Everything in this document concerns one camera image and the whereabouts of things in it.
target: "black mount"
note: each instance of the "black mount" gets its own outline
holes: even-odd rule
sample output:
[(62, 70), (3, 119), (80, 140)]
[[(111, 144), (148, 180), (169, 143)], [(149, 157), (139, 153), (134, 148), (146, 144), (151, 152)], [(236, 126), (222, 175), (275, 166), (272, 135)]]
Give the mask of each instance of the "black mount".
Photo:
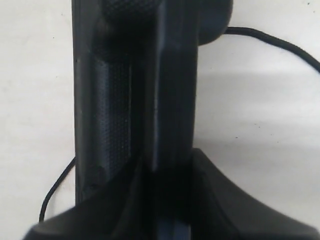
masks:
[(232, 0), (72, 0), (76, 206), (25, 240), (320, 240), (193, 149), (198, 45)]

